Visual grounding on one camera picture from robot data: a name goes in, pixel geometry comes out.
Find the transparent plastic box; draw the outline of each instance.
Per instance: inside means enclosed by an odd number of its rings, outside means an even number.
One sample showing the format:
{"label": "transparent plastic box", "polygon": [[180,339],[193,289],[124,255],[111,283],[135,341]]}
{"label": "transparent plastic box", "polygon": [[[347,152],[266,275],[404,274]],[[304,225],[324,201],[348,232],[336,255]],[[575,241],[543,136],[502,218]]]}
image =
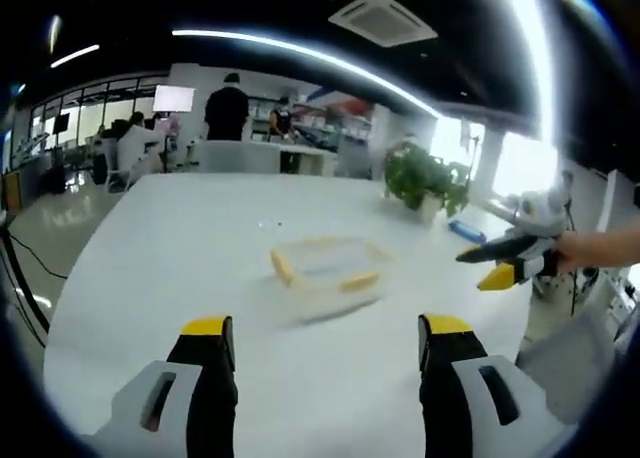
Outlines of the transparent plastic box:
{"label": "transparent plastic box", "polygon": [[392,256],[360,238],[320,237],[273,249],[271,262],[290,298],[292,318],[316,321],[382,298]]}

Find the air conditioner vent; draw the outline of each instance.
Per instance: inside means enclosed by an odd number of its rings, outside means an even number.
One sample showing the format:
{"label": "air conditioner vent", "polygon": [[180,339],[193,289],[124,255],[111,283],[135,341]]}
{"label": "air conditioner vent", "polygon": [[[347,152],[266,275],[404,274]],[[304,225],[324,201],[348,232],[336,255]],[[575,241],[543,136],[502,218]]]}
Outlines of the air conditioner vent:
{"label": "air conditioner vent", "polygon": [[356,0],[329,17],[329,21],[385,48],[438,36],[394,0]]}

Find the white flower pot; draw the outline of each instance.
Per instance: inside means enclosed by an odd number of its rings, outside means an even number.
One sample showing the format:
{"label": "white flower pot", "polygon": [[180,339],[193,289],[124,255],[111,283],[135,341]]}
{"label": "white flower pot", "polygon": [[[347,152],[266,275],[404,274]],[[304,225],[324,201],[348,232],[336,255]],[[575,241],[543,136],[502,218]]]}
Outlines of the white flower pot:
{"label": "white flower pot", "polygon": [[442,209],[442,199],[437,196],[426,194],[422,200],[422,205],[418,209],[420,219],[425,225],[431,225],[438,211]]}

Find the white tabletop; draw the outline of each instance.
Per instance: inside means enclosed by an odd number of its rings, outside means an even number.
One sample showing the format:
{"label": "white tabletop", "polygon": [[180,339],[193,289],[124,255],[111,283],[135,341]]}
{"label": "white tabletop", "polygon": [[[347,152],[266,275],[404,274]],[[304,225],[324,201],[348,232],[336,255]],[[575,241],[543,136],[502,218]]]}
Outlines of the white tabletop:
{"label": "white tabletop", "polygon": [[[417,317],[454,314],[490,354],[515,359],[531,286],[481,293],[491,264],[454,261],[469,243],[431,229],[382,186],[287,175],[142,178],[95,232],[63,289],[45,351],[46,392],[79,433],[111,399],[166,359],[188,321],[234,319],[238,457],[424,456]],[[468,207],[490,238],[507,224]],[[269,250],[317,235],[356,236],[396,256],[387,296],[306,327],[278,324],[261,290]]]}

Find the monitor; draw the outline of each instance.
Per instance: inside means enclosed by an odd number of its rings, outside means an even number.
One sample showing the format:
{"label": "monitor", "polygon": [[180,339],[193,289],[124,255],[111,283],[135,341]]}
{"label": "monitor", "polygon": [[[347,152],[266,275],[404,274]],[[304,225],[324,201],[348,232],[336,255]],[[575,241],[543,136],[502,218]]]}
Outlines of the monitor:
{"label": "monitor", "polygon": [[153,99],[153,111],[189,112],[195,88],[158,85]]}
{"label": "monitor", "polygon": [[69,128],[69,113],[56,116],[53,122],[53,134],[57,135],[58,133],[67,131],[67,128]]}

